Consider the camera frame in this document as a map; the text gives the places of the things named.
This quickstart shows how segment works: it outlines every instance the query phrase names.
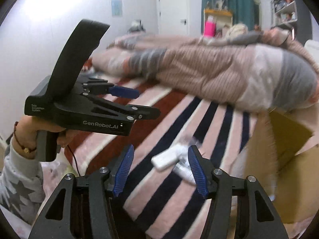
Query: person's left hand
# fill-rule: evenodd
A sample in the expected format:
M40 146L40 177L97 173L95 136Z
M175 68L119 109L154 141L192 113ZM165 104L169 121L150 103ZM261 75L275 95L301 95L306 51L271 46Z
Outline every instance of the person's left hand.
M24 115L20 119L16 129L16 136L19 143L31 150L36 148L38 130L60 133L56 142L63 148L65 148L79 132L77 130L66 130L65 128L38 117ZM21 156L27 159L35 158L35 152L29 154L25 153L14 137L12 146Z

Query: blue poster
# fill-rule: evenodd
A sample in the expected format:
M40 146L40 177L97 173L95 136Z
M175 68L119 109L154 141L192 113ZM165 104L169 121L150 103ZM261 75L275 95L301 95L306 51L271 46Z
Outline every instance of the blue poster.
M122 0L111 0L112 17L122 17Z

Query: white door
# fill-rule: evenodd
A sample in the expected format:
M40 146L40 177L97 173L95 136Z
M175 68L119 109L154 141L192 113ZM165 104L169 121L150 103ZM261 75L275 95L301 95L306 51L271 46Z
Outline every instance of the white door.
M159 0L159 32L187 35L187 0Z

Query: metal screw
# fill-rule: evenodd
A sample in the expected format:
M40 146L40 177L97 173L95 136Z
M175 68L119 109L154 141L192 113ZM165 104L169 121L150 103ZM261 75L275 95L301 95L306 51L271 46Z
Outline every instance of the metal screw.
M73 178L73 174L72 173L68 173L66 176L64 176L64 178L69 181L69 180L71 180Z
M249 177L248 177L248 180L249 180L250 182L255 182L257 179L256 179L254 176L249 176Z
M106 167L101 167L100 168L100 173L106 173L107 172L107 168Z
M222 171L221 169L215 169L215 170L214 170L214 173L215 173L216 175L222 175L223 171Z

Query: red stripe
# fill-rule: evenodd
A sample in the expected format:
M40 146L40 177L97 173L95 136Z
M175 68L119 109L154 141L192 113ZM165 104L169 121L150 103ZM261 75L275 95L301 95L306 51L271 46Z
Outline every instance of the red stripe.
M86 174L91 174L95 170L107 166L114 157L120 154L124 146L132 144L134 148L137 148L185 96L185 93L173 90L155 103L154 107L159 108L161 111L160 117L156 120L136 121L129 136L117 136L92 159Z
M128 83L131 79L130 78L122 78L117 85L124 85L125 83ZM144 93L147 89L150 89L157 85L158 82L156 81L148 81L145 83L140 84L136 89L142 94ZM121 104L121 105L126 105L131 101L131 99L127 98L117 98L114 102ZM69 144L71 150L75 152L75 150L85 141L85 139L91 134L92 132L86 132L82 131L80 132ZM73 157L71 152L69 151L68 148L64 150L65 157L68 159L68 161L72 164L73 162Z

